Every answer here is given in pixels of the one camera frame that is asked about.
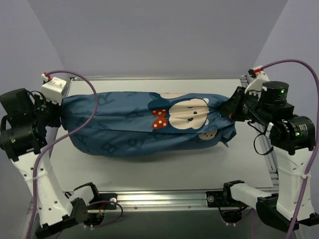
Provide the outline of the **blue cartoon pillowcase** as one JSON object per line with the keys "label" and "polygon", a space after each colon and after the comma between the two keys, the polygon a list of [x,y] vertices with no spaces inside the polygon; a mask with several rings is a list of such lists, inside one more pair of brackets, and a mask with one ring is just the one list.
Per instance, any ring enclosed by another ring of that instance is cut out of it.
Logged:
{"label": "blue cartoon pillowcase", "polygon": [[202,93],[106,92],[64,99],[62,127],[73,145],[96,156],[137,157],[227,144],[235,123],[218,107],[227,97]]}

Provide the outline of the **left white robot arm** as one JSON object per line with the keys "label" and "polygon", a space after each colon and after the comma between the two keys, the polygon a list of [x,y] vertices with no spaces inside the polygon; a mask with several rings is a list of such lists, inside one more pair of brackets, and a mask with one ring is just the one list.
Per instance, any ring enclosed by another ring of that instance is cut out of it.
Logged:
{"label": "left white robot arm", "polygon": [[40,91],[21,88],[0,97],[6,111],[0,124],[0,147],[24,177],[33,197],[28,239],[36,216],[40,219],[36,236],[44,239],[84,223],[88,220],[87,207],[94,209],[101,202],[93,183],[77,187],[66,198],[50,162],[50,148],[64,137],[47,143],[46,127],[60,126],[65,92],[64,88],[42,86]]}

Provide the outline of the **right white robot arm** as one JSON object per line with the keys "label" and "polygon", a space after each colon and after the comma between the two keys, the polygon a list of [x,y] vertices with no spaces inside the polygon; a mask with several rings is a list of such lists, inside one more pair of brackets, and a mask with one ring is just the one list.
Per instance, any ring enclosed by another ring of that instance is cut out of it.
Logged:
{"label": "right white robot arm", "polygon": [[277,161],[278,193],[267,193],[241,180],[224,184],[221,199],[226,205],[241,202],[256,210],[261,221],[287,236],[300,225],[314,226],[319,216],[310,196],[308,164],[313,161],[315,125],[306,116],[294,114],[287,102],[289,85],[263,82],[259,89],[238,87],[219,111],[233,121],[251,121],[264,127]]}

